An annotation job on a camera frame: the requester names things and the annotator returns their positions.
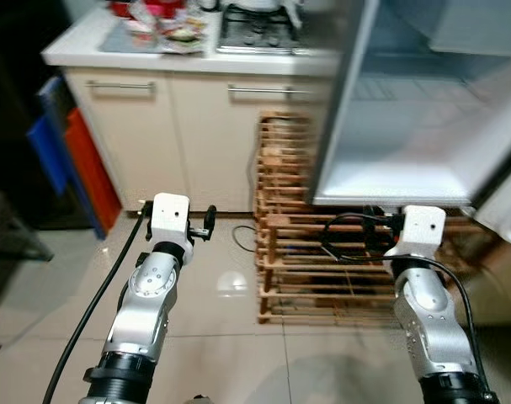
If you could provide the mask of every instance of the power cord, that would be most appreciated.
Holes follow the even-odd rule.
[[[329,241],[329,230],[330,226],[337,224],[344,219],[347,218],[360,218],[360,219],[370,219],[373,221],[377,221],[385,226],[394,226],[395,221],[402,221],[402,217],[400,216],[388,216],[388,217],[380,217],[380,216],[372,216],[372,215],[364,215],[361,213],[346,213],[342,215],[338,215],[332,220],[330,220],[325,226],[321,234],[321,244],[322,249],[325,250],[330,256],[334,257],[338,262],[340,263],[373,263],[373,262],[381,262],[381,261],[393,261],[393,260],[409,260],[412,258],[410,255],[393,255],[388,257],[350,257],[341,254],[341,252],[332,245],[332,243]],[[483,362],[482,362],[482,356],[480,354],[480,347],[479,343],[477,341],[477,335],[476,335],[476,328],[474,327],[474,320],[472,318],[472,309],[471,309],[471,303],[468,297],[468,294],[466,293],[465,287],[463,284],[459,281],[459,279],[455,276],[455,274],[446,266],[444,266],[442,263],[439,263],[438,261],[434,261],[433,259],[425,258],[425,257],[413,257],[414,260],[422,261],[425,263],[428,263],[430,265],[433,265],[434,267],[438,268],[445,274],[447,274],[457,286],[457,289],[459,290],[459,293],[461,295],[461,298],[463,299],[463,304],[465,305],[465,313],[466,313],[466,322],[468,323],[469,333],[470,333],[470,340],[471,340],[471,347],[472,347],[472,354],[474,355],[474,360],[476,361],[478,376],[480,378],[480,381],[483,385],[483,388],[485,391],[490,391],[489,384],[487,382],[487,377],[485,375],[485,370],[483,368]]]
[[[250,248],[247,248],[247,247],[244,247],[237,239],[237,230],[238,229],[248,229],[248,230],[253,230],[253,231],[256,231],[254,227],[251,227],[251,226],[245,226],[245,225],[241,225],[241,226],[236,226],[236,227],[233,227],[232,229],[232,232],[231,232],[231,235],[232,235],[232,240],[235,242],[235,244],[237,244],[242,250],[244,251],[247,251],[248,253],[255,253],[255,250],[252,250]]]
[[[93,297],[92,301],[88,305],[87,310],[81,317],[81,320],[77,324],[76,329],[74,330],[72,336],[70,337],[70,340],[68,341],[66,347],[64,348],[64,351],[62,352],[62,355],[59,358],[59,362],[56,364],[55,370],[53,371],[53,375],[51,376],[50,384],[47,386],[47,391],[45,392],[42,404],[51,403],[51,400],[53,399],[53,394],[55,393],[56,385],[58,384],[59,379],[61,378],[62,371],[64,370],[64,367],[66,366],[68,359],[70,358],[70,354],[72,353],[72,350],[76,346],[77,340],[81,336],[83,329],[87,325],[88,319],[93,314],[94,309],[98,305],[100,299],[104,295],[105,291],[109,287],[109,284],[111,283],[117,271],[119,270],[122,261],[124,260],[126,254],[128,253],[128,250],[130,250],[131,243],[133,243],[134,239],[136,238],[136,234],[139,228],[141,227],[143,219],[145,218],[147,206],[148,203],[146,203],[143,206],[143,209],[141,209],[141,214],[137,219],[137,223],[134,225],[134,228],[132,229],[130,236],[128,237],[128,240],[126,240],[126,243],[122,248],[119,257],[114,262],[113,268],[111,268],[108,275],[105,277],[104,282],[101,284],[98,291],[96,292],[96,295]]]

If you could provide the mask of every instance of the cabinet handle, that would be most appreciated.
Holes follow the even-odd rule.
[[[285,88],[237,88],[229,84],[227,89],[229,93],[271,93],[271,94],[313,94],[312,91],[293,90],[291,87]]]
[[[156,83],[149,82],[147,84],[123,84],[121,82],[95,82],[94,80],[87,81],[89,88],[132,88],[137,90],[148,90],[150,94],[156,92]]]

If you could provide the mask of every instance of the refrigerator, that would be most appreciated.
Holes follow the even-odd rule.
[[[338,48],[308,202],[458,208],[511,242],[511,0],[325,3],[303,3]]]

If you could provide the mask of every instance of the tiled floor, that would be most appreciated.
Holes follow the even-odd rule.
[[[21,263],[0,299],[0,403],[41,402],[67,339],[134,223],[121,217],[105,242],[91,231],[41,233],[56,257]],[[422,402],[399,330],[256,323],[253,256],[231,239],[234,226],[248,223],[218,220],[212,241],[196,243],[181,273],[149,404],[182,404],[199,393],[215,404]],[[146,251],[144,233],[94,312],[54,402],[86,395],[83,373],[98,362],[120,288]],[[240,237],[253,242],[249,233]],[[511,332],[485,340],[492,387],[511,403]]]

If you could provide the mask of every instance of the white cabinet door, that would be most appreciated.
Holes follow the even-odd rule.
[[[70,68],[67,80],[124,209],[159,192],[187,194],[164,73]]]
[[[174,74],[193,210],[249,212],[260,113],[309,107],[285,78]]]

